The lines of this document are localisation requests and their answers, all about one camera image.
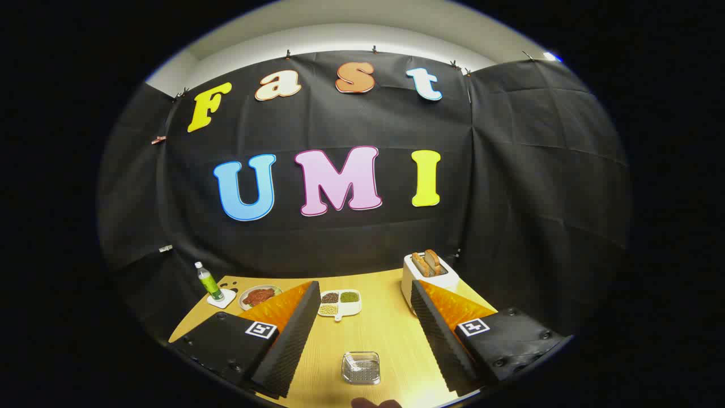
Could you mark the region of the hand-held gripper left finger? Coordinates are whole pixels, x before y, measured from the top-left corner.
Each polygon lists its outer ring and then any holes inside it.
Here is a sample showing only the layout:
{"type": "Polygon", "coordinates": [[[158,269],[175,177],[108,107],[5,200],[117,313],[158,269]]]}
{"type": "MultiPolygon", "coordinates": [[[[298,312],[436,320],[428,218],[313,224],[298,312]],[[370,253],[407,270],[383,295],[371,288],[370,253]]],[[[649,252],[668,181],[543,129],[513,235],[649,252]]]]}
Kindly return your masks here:
{"type": "Polygon", "coordinates": [[[319,305],[319,283],[312,280],[238,315],[213,313],[170,346],[230,386],[285,398],[319,305]]]}

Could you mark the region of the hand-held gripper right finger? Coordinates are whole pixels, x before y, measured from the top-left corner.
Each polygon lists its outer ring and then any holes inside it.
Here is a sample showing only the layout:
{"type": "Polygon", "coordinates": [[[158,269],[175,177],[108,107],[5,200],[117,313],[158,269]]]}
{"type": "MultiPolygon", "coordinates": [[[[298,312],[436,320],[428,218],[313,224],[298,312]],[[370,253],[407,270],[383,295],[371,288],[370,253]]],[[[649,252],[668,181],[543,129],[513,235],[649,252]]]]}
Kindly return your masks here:
{"type": "Polygon", "coordinates": [[[446,387],[460,397],[527,375],[572,340],[520,308],[494,312],[422,280],[410,300],[446,387]]]}

